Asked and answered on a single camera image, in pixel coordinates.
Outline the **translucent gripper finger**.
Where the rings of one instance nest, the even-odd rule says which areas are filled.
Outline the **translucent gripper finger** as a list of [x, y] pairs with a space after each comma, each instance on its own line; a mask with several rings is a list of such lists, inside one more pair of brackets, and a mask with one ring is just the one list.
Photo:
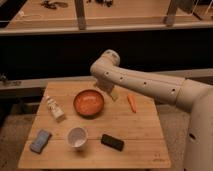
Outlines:
[[116, 100], [118, 99], [118, 93], [117, 93], [116, 91], [111, 91], [111, 92], [109, 93], [109, 96], [111, 97], [111, 99], [112, 99], [113, 101], [116, 101]]

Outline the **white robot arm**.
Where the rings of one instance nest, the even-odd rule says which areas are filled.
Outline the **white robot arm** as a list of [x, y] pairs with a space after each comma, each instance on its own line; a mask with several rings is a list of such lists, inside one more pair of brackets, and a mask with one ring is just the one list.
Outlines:
[[213, 85], [120, 67], [120, 56], [106, 50], [91, 65], [96, 86], [114, 96], [114, 86], [130, 89], [190, 114], [183, 171], [213, 171]]

